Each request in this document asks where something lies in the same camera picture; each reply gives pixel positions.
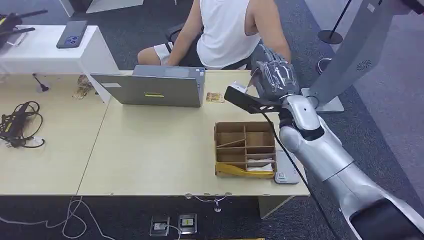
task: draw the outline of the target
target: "man's arm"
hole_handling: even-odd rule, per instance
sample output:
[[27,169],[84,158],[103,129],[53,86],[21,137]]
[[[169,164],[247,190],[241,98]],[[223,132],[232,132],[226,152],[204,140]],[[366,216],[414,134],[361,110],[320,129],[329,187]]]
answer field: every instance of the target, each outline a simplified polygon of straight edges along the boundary
[[280,14],[274,0],[251,0],[252,14],[263,43],[291,62],[290,47],[283,34]]
[[194,0],[187,21],[185,21],[184,27],[176,38],[167,65],[177,66],[180,63],[194,39],[201,32],[202,25],[200,2],[199,0]]

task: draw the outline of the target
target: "robotic arm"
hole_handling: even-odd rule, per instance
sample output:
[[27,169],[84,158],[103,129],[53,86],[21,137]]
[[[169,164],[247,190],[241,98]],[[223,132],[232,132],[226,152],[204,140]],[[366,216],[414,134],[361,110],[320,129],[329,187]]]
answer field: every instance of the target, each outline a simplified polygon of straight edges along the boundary
[[233,84],[225,99],[251,114],[279,113],[281,142],[334,195],[353,239],[424,240],[424,218],[354,164],[310,99],[298,95],[293,66],[261,48],[265,61],[256,62],[249,84],[259,98]]

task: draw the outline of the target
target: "cardboard organizer box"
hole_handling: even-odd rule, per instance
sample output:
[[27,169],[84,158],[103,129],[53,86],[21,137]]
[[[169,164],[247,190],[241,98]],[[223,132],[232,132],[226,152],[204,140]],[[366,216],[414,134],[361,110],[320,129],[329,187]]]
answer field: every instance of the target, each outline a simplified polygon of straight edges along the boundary
[[[270,179],[276,170],[276,142],[268,122],[215,124],[215,175]],[[248,171],[271,164],[273,171]]]

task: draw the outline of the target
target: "speaker vent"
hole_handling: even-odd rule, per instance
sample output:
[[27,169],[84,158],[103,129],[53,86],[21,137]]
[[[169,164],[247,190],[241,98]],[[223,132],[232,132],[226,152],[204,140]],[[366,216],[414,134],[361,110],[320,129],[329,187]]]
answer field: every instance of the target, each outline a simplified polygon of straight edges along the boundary
[[373,63],[370,60],[363,60],[356,66],[356,70],[363,71],[367,68],[370,68],[372,65]]

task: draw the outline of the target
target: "man's leg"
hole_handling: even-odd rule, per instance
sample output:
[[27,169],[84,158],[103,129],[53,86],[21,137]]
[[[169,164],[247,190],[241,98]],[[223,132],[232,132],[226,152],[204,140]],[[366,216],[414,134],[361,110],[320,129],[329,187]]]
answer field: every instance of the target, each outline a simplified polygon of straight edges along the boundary
[[153,47],[141,50],[137,55],[137,59],[140,65],[161,65],[161,60]]
[[165,65],[170,57],[172,42],[156,45],[141,50],[138,55],[140,65]]

